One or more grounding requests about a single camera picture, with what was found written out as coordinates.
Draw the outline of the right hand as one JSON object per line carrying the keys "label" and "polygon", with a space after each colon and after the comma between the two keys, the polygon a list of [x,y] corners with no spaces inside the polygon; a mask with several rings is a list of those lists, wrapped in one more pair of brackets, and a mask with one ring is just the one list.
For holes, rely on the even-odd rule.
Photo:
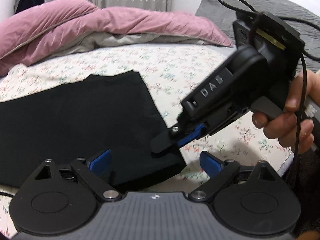
{"label": "right hand", "polygon": [[[252,121],[256,128],[262,128],[264,135],[268,139],[278,139],[280,145],[284,148],[289,147],[295,150],[297,117],[296,111],[302,96],[303,73],[299,73],[292,81],[289,88],[287,100],[285,102],[285,113],[269,121],[267,116],[261,112],[255,112],[252,115]],[[312,146],[314,136],[312,134],[314,124],[312,120],[304,120],[301,123],[300,139],[298,153],[306,153]]]}

